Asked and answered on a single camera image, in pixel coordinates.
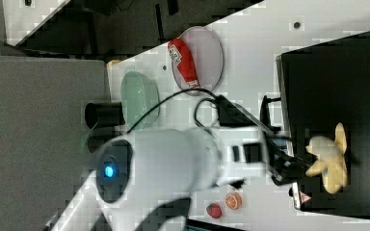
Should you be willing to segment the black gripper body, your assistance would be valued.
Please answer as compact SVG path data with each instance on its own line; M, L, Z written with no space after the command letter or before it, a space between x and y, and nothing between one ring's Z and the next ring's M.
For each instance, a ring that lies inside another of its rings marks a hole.
M268 165L272 173L272 180L277 186L293 184L297 178L293 175L295 159L288 154L287 141L281 139L267 139Z

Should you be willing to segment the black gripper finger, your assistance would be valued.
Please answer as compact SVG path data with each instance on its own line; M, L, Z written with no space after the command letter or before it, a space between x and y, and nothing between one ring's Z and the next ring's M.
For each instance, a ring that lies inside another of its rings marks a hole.
M293 167L299 167L299 168L309 168L312 165L310 161L307 161L300 156L291 156L290 162L292 163Z

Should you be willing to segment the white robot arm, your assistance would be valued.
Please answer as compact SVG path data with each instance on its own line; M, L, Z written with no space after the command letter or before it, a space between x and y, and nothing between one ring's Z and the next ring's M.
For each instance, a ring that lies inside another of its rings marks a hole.
M193 193L268 173L290 183L306 161L288 155L256 127L144 129L113 138L50 231L160 231L152 213Z

